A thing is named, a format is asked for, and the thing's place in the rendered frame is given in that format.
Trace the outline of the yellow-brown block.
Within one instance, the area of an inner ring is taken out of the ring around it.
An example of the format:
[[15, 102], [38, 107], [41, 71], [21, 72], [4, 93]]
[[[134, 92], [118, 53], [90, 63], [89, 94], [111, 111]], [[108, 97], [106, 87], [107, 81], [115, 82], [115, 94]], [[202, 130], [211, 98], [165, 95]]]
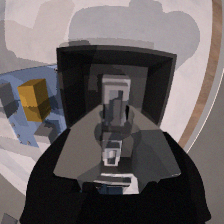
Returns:
[[29, 80], [17, 89], [27, 121], [43, 122], [51, 112], [46, 79]]

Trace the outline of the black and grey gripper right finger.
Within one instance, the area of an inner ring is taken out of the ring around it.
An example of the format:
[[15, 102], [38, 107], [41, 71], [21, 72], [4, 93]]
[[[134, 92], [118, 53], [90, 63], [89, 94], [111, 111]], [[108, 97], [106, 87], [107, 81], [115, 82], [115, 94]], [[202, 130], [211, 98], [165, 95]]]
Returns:
[[163, 132], [133, 106], [127, 104], [125, 113], [135, 141], [132, 171], [139, 193], [148, 182], [155, 181], [158, 191], [176, 192], [191, 199], [201, 210], [205, 222], [209, 221], [211, 214], [203, 181], [192, 159], [168, 132]]

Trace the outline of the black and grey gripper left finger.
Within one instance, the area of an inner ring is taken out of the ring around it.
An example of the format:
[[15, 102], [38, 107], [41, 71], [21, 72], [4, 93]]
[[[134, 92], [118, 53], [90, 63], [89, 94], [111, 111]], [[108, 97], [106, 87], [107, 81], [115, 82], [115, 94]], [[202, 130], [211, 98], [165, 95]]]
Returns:
[[102, 174], [101, 103], [59, 137], [36, 162], [26, 189], [26, 200], [20, 224], [31, 224], [37, 210], [50, 199], [80, 192], [82, 183], [92, 182]]

